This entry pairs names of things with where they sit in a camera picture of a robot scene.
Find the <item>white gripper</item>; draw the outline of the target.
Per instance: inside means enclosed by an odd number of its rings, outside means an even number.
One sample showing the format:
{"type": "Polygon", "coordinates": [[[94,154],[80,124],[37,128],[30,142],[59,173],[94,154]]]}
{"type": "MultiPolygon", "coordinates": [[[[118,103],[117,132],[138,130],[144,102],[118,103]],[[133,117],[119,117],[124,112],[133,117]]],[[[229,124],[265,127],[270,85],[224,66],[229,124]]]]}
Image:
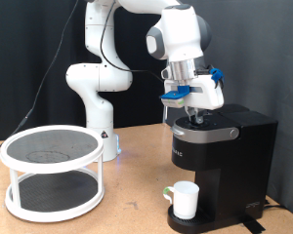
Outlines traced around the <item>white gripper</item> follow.
{"type": "Polygon", "coordinates": [[[211,75],[199,75],[186,81],[166,80],[164,88],[163,104],[174,108],[187,106],[185,111],[192,124],[204,122],[204,109],[214,110],[224,104],[221,85],[216,84],[211,75]]]}

